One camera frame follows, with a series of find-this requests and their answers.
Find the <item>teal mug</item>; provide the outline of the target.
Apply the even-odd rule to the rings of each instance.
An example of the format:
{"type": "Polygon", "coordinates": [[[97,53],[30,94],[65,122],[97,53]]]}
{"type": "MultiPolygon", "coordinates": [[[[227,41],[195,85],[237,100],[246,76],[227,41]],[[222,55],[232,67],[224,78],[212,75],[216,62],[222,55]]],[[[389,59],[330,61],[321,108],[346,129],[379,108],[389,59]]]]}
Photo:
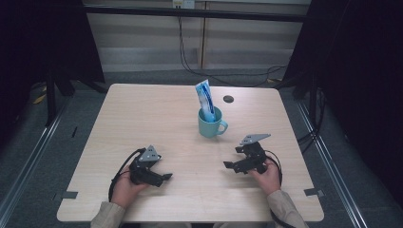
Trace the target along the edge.
{"type": "Polygon", "coordinates": [[[201,109],[198,113],[199,133],[205,138],[214,138],[222,135],[228,128],[228,123],[222,119],[221,110],[216,106],[214,110],[216,117],[214,122],[207,122],[201,109]]]}

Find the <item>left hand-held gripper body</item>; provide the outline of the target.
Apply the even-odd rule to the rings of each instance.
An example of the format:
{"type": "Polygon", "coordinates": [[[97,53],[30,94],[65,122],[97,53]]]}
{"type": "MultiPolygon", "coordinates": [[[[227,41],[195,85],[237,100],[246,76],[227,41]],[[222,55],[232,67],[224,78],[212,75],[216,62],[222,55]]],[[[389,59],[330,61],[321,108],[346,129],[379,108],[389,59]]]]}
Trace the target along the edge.
{"type": "Polygon", "coordinates": [[[162,181],[162,175],[150,170],[156,164],[161,156],[156,152],[153,145],[147,148],[140,148],[132,153],[135,156],[129,165],[130,179],[135,184],[146,183],[156,186],[158,181],[162,181]]]}

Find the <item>grey tape strip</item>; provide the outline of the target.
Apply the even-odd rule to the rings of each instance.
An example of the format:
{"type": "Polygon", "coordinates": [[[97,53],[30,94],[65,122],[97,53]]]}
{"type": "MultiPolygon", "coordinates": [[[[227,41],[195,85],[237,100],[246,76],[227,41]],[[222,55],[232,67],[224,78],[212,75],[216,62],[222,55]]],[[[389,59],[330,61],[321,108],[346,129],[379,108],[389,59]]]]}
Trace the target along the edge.
{"type": "Polygon", "coordinates": [[[310,197],[310,196],[318,196],[318,197],[320,198],[320,197],[323,197],[323,196],[324,196],[324,192],[323,192],[322,190],[316,189],[316,188],[305,189],[305,190],[304,190],[304,193],[305,193],[305,195],[306,195],[307,197],[310,197]]]}

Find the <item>black horizontal bar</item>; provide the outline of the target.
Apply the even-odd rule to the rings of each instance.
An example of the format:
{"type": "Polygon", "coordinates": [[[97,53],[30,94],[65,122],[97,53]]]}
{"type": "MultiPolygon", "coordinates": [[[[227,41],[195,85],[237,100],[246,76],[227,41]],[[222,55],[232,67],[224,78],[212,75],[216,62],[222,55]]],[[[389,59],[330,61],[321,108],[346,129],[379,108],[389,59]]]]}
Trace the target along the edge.
{"type": "Polygon", "coordinates": [[[88,13],[130,14],[130,15],[146,15],[146,16],[177,16],[177,17],[194,17],[194,18],[293,22],[293,23],[303,23],[308,19],[308,17],[305,15],[238,12],[238,11],[209,10],[209,9],[137,8],[137,7],[115,7],[108,5],[84,5],[84,9],[85,12],[88,13]]]}

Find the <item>white wall socket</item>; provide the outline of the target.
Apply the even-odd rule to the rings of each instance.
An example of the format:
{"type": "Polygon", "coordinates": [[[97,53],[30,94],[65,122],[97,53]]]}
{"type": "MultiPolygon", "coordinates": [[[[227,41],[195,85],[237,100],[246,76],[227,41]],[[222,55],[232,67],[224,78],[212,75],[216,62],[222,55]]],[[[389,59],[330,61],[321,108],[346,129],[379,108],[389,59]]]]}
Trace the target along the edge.
{"type": "Polygon", "coordinates": [[[195,8],[195,0],[172,0],[174,9],[193,10],[195,8]]]}

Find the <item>metal floor rail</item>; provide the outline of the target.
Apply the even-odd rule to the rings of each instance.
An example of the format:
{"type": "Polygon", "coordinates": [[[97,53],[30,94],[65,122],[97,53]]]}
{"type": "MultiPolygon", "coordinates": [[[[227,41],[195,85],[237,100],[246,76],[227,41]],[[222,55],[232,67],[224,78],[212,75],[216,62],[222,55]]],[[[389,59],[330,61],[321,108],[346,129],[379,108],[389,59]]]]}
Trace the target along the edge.
{"type": "Polygon", "coordinates": [[[309,119],[308,108],[304,103],[298,103],[297,106],[310,135],[313,137],[313,143],[315,144],[317,152],[324,163],[324,166],[354,228],[369,228],[363,214],[361,213],[361,210],[355,202],[352,193],[342,178],[326,143],[323,141],[322,137],[314,131],[314,125],[309,119]]]}
{"type": "Polygon", "coordinates": [[[70,97],[66,97],[60,109],[56,112],[55,117],[44,128],[41,137],[29,154],[24,166],[20,169],[15,182],[12,184],[10,190],[5,195],[4,199],[0,202],[0,227],[5,227],[10,219],[10,216],[21,198],[32,173],[36,169],[40,159],[42,158],[44,151],[46,150],[48,143],[56,131],[59,122],[71,101],[70,97]]]}

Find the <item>person's right hand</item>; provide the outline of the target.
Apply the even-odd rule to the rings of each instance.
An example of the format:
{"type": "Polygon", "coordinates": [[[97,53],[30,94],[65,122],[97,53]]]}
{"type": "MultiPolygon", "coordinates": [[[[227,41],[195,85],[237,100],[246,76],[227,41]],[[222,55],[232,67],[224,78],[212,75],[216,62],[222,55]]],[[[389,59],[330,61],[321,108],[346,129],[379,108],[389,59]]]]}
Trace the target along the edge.
{"type": "Polygon", "coordinates": [[[263,192],[269,196],[280,189],[279,170],[278,167],[269,159],[264,162],[266,171],[260,174],[256,170],[248,172],[258,183],[263,192]]]}

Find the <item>black metal stand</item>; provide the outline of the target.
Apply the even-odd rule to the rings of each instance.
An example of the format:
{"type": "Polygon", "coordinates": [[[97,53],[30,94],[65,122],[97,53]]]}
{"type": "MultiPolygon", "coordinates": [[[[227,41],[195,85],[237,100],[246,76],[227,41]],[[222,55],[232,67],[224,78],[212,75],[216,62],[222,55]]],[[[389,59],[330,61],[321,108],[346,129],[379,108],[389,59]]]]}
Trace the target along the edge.
{"type": "Polygon", "coordinates": [[[72,96],[75,89],[70,82],[67,71],[63,68],[51,68],[46,76],[48,119],[46,126],[54,121],[57,114],[55,87],[58,87],[63,96],[72,96]]]}

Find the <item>person's left hand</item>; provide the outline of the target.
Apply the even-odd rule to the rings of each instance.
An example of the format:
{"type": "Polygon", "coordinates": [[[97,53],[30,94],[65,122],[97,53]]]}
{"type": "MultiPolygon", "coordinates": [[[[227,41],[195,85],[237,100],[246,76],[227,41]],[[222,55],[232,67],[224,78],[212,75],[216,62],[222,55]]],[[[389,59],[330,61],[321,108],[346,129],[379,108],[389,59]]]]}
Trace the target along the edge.
{"type": "Polygon", "coordinates": [[[147,187],[146,183],[135,184],[128,173],[123,173],[115,183],[110,201],[127,209],[147,187]]]}

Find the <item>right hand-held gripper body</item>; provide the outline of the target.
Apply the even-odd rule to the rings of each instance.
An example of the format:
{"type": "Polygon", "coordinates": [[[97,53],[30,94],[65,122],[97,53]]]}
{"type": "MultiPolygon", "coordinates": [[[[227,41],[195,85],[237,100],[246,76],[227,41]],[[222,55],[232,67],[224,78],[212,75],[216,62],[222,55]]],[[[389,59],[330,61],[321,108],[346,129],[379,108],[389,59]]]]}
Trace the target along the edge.
{"type": "Polygon", "coordinates": [[[259,141],[268,137],[270,137],[268,133],[246,135],[236,148],[238,153],[245,155],[245,158],[241,161],[236,161],[236,167],[250,170],[256,169],[260,174],[264,173],[266,167],[263,164],[266,161],[266,154],[259,141]]]}

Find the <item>blue white toothpaste tube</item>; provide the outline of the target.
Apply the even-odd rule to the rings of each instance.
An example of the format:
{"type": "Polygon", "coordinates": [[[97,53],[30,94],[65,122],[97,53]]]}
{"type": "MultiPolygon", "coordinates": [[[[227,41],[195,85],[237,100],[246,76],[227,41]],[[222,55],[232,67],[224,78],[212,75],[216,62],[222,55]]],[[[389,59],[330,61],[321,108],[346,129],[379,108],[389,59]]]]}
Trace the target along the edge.
{"type": "Polygon", "coordinates": [[[215,107],[212,100],[209,81],[204,80],[195,85],[204,120],[213,123],[216,120],[215,107]]]}

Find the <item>yellow floor tape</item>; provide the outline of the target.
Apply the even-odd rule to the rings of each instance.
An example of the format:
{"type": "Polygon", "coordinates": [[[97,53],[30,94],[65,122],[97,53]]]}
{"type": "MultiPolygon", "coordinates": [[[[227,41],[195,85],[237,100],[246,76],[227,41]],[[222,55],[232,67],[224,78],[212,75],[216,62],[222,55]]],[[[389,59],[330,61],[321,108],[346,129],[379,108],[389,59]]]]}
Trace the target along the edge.
{"type": "Polygon", "coordinates": [[[44,101],[44,99],[47,96],[47,88],[44,86],[41,90],[41,92],[39,93],[39,95],[37,96],[37,98],[32,102],[34,105],[38,105],[41,102],[44,101]]]}

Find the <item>black curtain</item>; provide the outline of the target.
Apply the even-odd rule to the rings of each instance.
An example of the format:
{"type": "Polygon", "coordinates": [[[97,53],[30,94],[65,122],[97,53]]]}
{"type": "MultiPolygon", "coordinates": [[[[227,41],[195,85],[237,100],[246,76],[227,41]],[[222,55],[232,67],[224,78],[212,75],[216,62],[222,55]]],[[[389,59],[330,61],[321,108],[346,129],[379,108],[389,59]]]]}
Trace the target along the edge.
{"type": "Polygon", "coordinates": [[[0,0],[0,148],[34,84],[55,83],[68,96],[73,80],[106,92],[83,0],[0,0]]]}
{"type": "Polygon", "coordinates": [[[284,78],[298,97],[323,89],[403,208],[403,0],[311,0],[284,78]]]}

